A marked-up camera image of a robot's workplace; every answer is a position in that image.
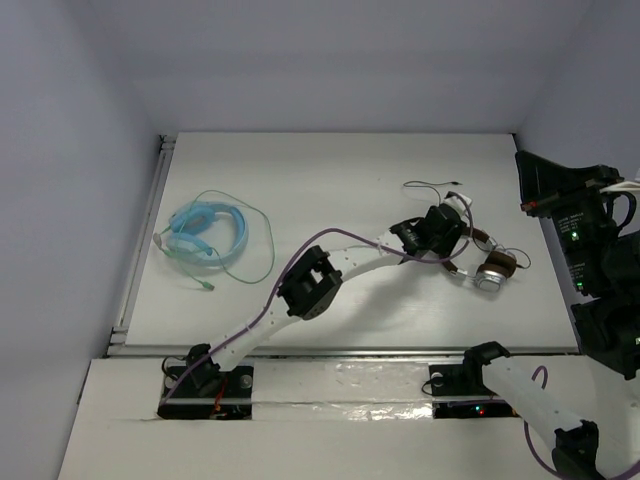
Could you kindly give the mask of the brown silver headphones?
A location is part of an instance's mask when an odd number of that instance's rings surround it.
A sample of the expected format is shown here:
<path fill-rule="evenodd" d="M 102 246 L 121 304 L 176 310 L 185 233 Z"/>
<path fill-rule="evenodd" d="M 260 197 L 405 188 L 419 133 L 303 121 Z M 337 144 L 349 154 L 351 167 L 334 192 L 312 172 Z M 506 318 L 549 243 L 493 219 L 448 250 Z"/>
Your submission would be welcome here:
<path fill-rule="evenodd" d="M 483 230 L 465 226 L 462 237 L 482 245 L 482 250 L 487 253 L 484 262 L 473 275 L 459 269 L 452 261 L 444 262 L 444 269 L 453 276 L 471 280 L 477 289 L 498 292 L 520 267 L 516 256 Z"/>

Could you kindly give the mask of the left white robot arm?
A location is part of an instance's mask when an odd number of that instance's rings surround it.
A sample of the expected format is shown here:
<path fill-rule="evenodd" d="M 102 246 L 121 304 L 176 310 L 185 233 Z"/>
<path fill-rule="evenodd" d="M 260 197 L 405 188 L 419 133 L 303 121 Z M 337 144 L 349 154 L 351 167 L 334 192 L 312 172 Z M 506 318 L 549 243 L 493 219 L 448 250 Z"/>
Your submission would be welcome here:
<path fill-rule="evenodd" d="M 191 348 L 184 358 L 186 370 L 164 398 L 184 383 L 200 397 L 219 394 L 228 374 L 249 353 L 280 330 L 324 314 L 346 282 L 405 262 L 445 264 L 465 251 L 458 242 L 473 225 L 471 201 L 452 192 L 425 216 L 395 224 L 375 239 L 340 228 L 318 232 L 285 265 L 257 317 L 214 346 Z"/>

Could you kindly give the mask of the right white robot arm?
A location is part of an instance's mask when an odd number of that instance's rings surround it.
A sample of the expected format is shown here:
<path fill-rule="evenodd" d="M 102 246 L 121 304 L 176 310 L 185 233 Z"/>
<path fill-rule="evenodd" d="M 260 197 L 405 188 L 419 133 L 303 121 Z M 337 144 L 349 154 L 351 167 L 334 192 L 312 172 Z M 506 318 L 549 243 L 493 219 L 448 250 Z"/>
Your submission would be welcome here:
<path fill-rule="evenodd" d="M 562 406 L 497 342 L 468 349 L 461 378 L 509 404 L 551 451 L 563 479 L 630 479 L 639 472 L 639 234 L 613 218 L 618 197 L 631 221 L 637 184 L 605 165 L 569 168 L 521 150 L 515 155 L 521 209 L 551 219 L 575 290 L 581 350 L 590 368 L 597 416 Z"/>

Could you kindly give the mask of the blue headphones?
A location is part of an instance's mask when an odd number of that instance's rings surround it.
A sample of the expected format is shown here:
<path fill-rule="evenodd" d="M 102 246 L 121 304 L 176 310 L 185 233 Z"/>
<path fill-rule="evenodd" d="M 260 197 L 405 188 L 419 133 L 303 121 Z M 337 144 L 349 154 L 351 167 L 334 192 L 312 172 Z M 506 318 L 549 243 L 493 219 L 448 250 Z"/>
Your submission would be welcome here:
<path fill-rule="evenodd" d="M 248 243 L 248 222 L 241 210 L 229 203 L 191 201 L 168 219 L 167 226 L 152 236 L 165 255 L 199 267 L 222 268 L 233 263 Z"/>

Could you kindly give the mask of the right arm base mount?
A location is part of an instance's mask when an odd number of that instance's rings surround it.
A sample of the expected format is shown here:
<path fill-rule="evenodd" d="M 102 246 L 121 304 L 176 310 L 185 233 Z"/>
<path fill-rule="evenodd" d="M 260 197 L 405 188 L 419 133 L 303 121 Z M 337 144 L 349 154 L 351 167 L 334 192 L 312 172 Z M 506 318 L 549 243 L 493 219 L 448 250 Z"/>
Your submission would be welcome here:
<path fill-rule="evenodd" d="M 469 379 L 461 364 L 430 365 L 421 391 L 431 400 L 435 419 L 518 417 L 503 399 Z"/>

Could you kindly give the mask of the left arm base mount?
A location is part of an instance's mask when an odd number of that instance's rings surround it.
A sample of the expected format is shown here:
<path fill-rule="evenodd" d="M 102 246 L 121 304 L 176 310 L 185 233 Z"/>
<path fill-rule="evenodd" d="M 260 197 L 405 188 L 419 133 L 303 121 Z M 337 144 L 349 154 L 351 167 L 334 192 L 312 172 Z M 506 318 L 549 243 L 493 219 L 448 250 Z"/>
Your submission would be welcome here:
<path fill-rule="evenodd" d="M 165 399 L 176 381 L 186 371 L 181 357 L 163 360 L 163 389 L 157 415 L 165 420 L 250 420 L 254 366 L 241 364 L 198 387 L 189 374 L 168 400 Z"/>

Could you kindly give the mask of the aluminium rail left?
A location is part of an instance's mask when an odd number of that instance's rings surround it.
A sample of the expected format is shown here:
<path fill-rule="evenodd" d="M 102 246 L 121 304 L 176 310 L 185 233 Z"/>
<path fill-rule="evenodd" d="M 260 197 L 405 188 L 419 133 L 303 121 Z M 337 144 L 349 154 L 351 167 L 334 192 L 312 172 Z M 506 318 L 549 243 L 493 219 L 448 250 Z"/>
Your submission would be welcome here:
<path fill-rule="evenodd" d="M 121 302 L 114 324 L 110 331 L 106 355 L 114 355 L 126 343 L 126 337 L 131 323 L 144 265 L 152 243 L 152 235 L 157 218 L 159 204 L 164 185 L 168 176 L 173 152 L 177 141 L 176 134 L 161 135 L 158 159 L 150 192 L 146 202 L 142 223 L 136 239 L 130 267 L 126 275 Z"/>

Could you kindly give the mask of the aluminium rail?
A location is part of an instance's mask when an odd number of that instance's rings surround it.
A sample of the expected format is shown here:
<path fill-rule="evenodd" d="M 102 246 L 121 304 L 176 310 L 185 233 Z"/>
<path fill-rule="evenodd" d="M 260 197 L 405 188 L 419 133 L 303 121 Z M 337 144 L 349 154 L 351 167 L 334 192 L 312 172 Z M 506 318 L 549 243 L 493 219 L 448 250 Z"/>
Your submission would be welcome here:
<path fill-rule="evenodd" d="M 110 344 L 105 358 L 160 358 L 168 356 L 184 356 L 188 346 L 150 345 L 135 346 Z M 316 348 L 316 347 L 257 347 L 247 357 L 435 357 L 461 356 L 467 347 L 444 348 Z M 579 355 L 577 347 L 508 347 L 512 355 L 545 356 L 545 355 Z"/>
<path fill-rule="evenodd" d="M 161 135 L 158 159 L 150 192 L 146 202 L 142 223 L 136 239 L 130 267 L 126 275 L 121 302 L 114 324 L 110 331 L 106 355 L 114 355 L 126 343 L 126 337 L 131 323 L 144 265 L 152 243 L 152 235 L 157 218 L 159 204 L 164 185 L 168 176 L 173 152 L 177 141 L 176 134 Z"/>

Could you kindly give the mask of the aluminium rail front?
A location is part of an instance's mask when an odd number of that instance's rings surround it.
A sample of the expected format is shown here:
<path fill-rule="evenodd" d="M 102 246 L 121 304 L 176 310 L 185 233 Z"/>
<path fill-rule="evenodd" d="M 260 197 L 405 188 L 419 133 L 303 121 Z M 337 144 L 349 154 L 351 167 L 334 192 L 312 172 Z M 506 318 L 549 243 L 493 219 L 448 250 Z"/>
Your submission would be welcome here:
<path fill-rule="evenodd" d="M 188 346 L 150 345 L 135 346 L 110 344 L 105 358 L 160 358 L 168 356 L 184 356 Z M 435 357 L 461 356 L 467 347 L 444 348 L 316 348 L 316 347 L 257 347 L 247 357 Z M 577 347 L 508 347 L 512 355 L 545 356 L 545 355 L 579 355 Z"/>

